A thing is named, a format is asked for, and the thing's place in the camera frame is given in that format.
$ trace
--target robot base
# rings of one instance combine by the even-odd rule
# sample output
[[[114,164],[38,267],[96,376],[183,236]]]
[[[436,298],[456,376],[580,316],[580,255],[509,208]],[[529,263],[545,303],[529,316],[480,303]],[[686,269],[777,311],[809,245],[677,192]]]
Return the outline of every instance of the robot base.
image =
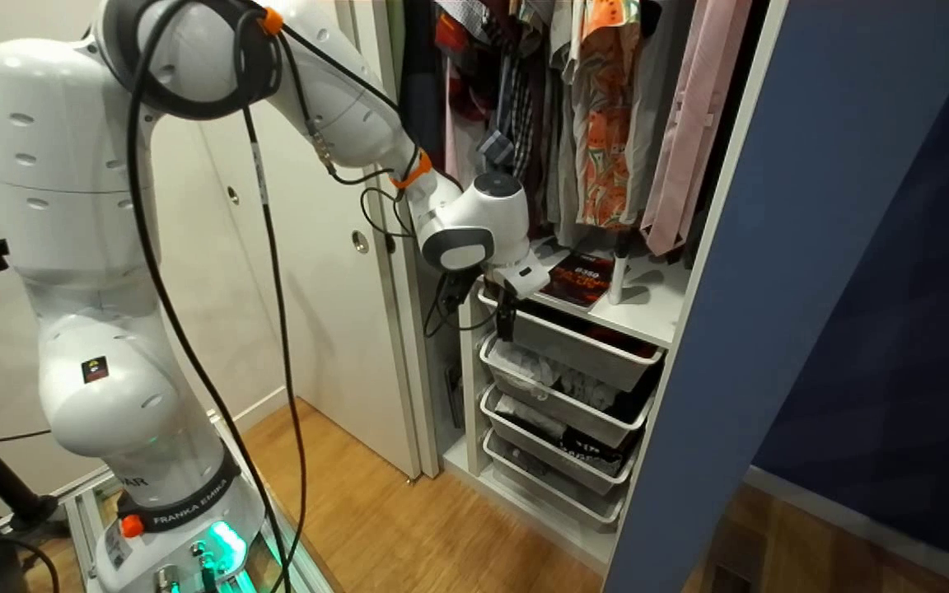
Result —
[[[249,491],[251,491],[251,474],[245,472],[234,482],[234,488],[226,493],[226,502],[239,497],[239,503],[251,503]],[[141,593],[207,589],[194,580],[189,584],[177,580],[177,574],[185,574],[185,562],[194,562],[194,554],[192,554],[194,546],[206,546],[207,554],[217,554],[229,562],[239,560],[234,565],[226,565],[230,580],[217,580],[216,589],[230,589],[230,593],[270,589],[284,571],[279,562],[288,549],[278,549],[274,530],[267,519],[249,526],[249,535],[253,530],[253,538],[242,538],[245,516],[251,516],[251,506],[239,506],[239,516],[230,514],[199,516],[192,519],[189,530],[120,540],[114,526],[117,497],[120,497],[120,482],[109,472],[100,472],[60,502],[69,516],[69,535],[73,535],[75,562],[80,562],[86,593],[109,593],[100,580],[100,565],[109,562],[114,546],[120,543],[129,546],[129,560],[126,560],[132,562],[129,571],[141,574],[129,589],[141,589]],[[278,524],[284,530],[284,543],[289,543],[294,540],[289,519],[278,514]],[[333,589],[302,543],[297,546],[294,562],[288,571],[289,571],[294,589],[300,593]]]

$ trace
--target shelf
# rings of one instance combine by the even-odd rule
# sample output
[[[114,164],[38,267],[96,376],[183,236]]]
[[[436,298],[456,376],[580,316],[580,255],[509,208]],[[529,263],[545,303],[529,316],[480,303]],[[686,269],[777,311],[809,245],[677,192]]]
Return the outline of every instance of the shelf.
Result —
[[[471,482],[474,488],[489,491],[498,502],[509,502],[520,516],[531,516],[547,538],[555,538],[558,543],[571,546],[580,560],[586,560],[591,565],[597,565],[599,574],[607,574],[607,562],[613,555],[617,546],[617,530],[597,530],[584,519],[574,516],[574,512],[555,506],[550,502],[539,503],[531,497],[523,497],[512,479],[495,469],[486,465],[480,474],[469,472],[469,441],[458,438],[447,450],[445,450],[445,465]]]
[[[610,303],[605,297],[592,306],[580,306],[571,298],[558,298],[550,294],[534,294],[531,298],[610,326],[617,333],[645,338],[661,349],[673,349],[679,314],[686,303],[686,282],[689,267],[632,256],[619,303]]]

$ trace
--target robot end effector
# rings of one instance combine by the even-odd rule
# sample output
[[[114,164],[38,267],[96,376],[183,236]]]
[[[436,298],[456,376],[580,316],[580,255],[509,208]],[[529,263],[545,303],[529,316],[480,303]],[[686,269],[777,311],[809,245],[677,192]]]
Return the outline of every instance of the robot end effector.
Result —
[[[132,85],[138,54],[153,46],[149,28],[171,17],[149,63],[155,111],[216,119],[270,100],[324,161],[383,164],[393,174],[432,267],[447,274],[486,267],[519,297],[547,287],[547,267],[529,239],[520,182],[480,174],[458,192],[439,174],[406,136],[361,50],[313,0],[192,0],[177,12],[168,5],[171,0],[109,0],[100,28],[107,63]]]

